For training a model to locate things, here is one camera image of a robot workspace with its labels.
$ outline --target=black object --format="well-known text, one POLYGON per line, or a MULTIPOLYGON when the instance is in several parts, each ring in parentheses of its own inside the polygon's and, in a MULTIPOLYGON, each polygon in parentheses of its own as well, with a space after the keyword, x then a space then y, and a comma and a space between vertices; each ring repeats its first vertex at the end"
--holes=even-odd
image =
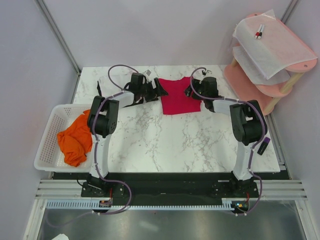
POLYGON ((104 100, 105 98, 102 96, 94 97, 87 121, 87 125, 92 133, 94 119, 98 114, 94 131, 103 138, 109 134, 112 134, 116 130, 119 111, 119 101, 110 99, 107 100, 101 108, 101 112, 107 110, 106 115, 99 114, 98 108, 104 100))
MULTIPOLYGON (((248 101, 251 103, 263 116, 257 100, 248 101)), ((235 139, 238 142, 242 142, 245 146, 249 143, 258 141, 262 136, 262 125, 256 112, 247 104, 233 104, 230 106, 230 115, 232 130, 235 139)), ((263 125, 265 133, 268 132, 267 123, 263 119, 263 125)))
MULTIPOLYGON (((287 170, 281 170, 280 172, 256 172, 256 175, 260 176, 262 180, 289 180, 287 170)), ((86 180, 89 173, 68 173, 68 172, 54 172, 52 179, 54 180, 86 180)), ((229 180, 232 177, 231 172, 202 172, 202 173, 141 173, 141 172, 109 172, 109 179, 117 179, 122 181, 131 180, 185 180, 185 181, 204 181, 204 180, 229 180)))
POLYGON ((139 101, 136 104, 142 104, 144 102, 143 99, 145 99, 145 101, 148 103, 157 101, 158 97, 169 95, 161 86, 157 77, 154 79, 154 83, 155 88, 153 87, 151 81, 147 82, 145 75, 134 72, 131 75, 131 81, 128 82, 124 88, 134 94, 134 101, 139 101))
POLYGON ((259 150, 257 151, 257 153, 259 155, 262 156, 262 154, 264 154, 266 148, 268 147, 269 145, 269 142, 270 142, 270 138, 266 137, 263 142, 261 143, 260 147, 259 147, 259 150))
POLYGON ((97 82, 96 89, 98 90, 99 96, 102 97, 102 92, 101 92, 101 87, 100 87, 99 81, 96 81, 96 82, 97 82))
MULTIPOLYGON (((218 91, 217 79, 215 77, 207 76, 202 81, 194 78, 192 79, 192 86, 197 93, 201 94, 204 97, 221 98, 218 91)), ((215 112, 213 101, 202 99, 201 97, 196 95, 190 85, 184 90, 184 94, 187 97, 191 97, 196 100, 203 100, 205 108, 213 113, 215 112)))
MULTIPOLYGON (((131 206, 221 205, 222 198, 246 198, 247 192, 251 198, 258 197, 258 188, 253 181, 253 184, 243 181, 235 191, 232 179, 221 182, 214 176, 215 173, 110 173, 106 179, 124 181, 130 186, 131 206)), ((108 198, 110 189, 113 205, 123 206, 128 202, 129 191, 125 186, 90 175, 83 183, 81 196, 108 198)))

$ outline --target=marble table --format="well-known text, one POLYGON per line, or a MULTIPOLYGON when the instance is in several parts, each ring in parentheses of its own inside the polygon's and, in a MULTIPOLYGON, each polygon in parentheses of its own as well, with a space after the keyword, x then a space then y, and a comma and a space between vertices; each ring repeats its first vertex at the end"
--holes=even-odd
MULTIPOLYGON (((137 66, 139 72, 151 71, 151 78, 179 80, 190 76, 199 66, 137 66)), ((217 78, 219 94, 236 98, 223 76, 223 66, 204 66, 217 78)), ((84 67, 74 104, 91 104, 98 95, 97 81, 103 96, 119 92, 107 77, 109 67, 84 67)), ((112 69, 114 81, 124 86, 132 71, 112 69)), ((236 163, 238 142, 231 118, 212 113, 201 105, 201 112, 163 115, 161 101, 120 109, 118 123, 111 137, 108 155, 110 172, 230 172, 236 163)), ((279 172, 272 142, 262 156, 254 154, 255 172, 279 172)))

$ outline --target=pink shelf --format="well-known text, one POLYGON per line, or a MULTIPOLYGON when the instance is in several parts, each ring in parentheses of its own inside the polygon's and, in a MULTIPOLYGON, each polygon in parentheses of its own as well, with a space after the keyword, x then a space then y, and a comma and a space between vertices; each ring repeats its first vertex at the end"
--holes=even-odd
POLYGON ((272 100, 272 97, 259 91, 257 86, 250 81, 239 64, 234 67, 231 65, 226 66, 224 69, 224 76, 240 100, 257 100, 263 115, 268 115, 272 112, 273 109, 270 112, 264 112, 264 109, 272 100))
POLYGON ((275 84, 275 85, 255 85, 257 89, 260 90, 263 94, 272 97, 272 98, 283 98, 287 96, 291 91, 291 89, 287 93, 282 93, 280 90, 281 88, 286 85, 286 81, 283 83, 275 84))

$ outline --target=gray wall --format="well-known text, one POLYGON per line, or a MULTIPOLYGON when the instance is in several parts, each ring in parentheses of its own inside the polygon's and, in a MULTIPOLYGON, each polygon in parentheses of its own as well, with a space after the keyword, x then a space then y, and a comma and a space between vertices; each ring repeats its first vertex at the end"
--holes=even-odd
POLYGON ((231 61, 236 24, 290 0, 45 0, 80 67, 231 61))
MULTIPOLYGON (((320 1, 302 0, 288 22, 320 56, 320 1)), ((320 226, 320 65, 306 73, 274 109, 292 177, 301 179, 320 226)))
POLYGON ((40 139, 77 76, 33 0, 0 1, 0 33, 0 239, 18 240, 48 177, 33 166, 40 139))

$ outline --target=white tissue paper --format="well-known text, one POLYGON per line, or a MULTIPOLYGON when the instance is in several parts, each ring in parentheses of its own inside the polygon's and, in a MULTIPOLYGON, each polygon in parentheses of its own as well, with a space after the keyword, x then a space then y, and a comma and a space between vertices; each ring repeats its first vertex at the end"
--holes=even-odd
POLYGON ((276 20, 273 10, 243 19, 233 36, 266 80, 290 65, 318 58, 276 20), (255 39, 260 24, 264 31, 261 39, 255 39))
POLYGON ((284 69, 277 72, 270 79, 266 79, 262 73, 257 69, 252 59, 248 56, 242 46, 235 46, 233 48, 233 55, 236 61, 241 66, 250 81, 255 85, 275 85, 286 82, 290 79, 290 75, 284 69))

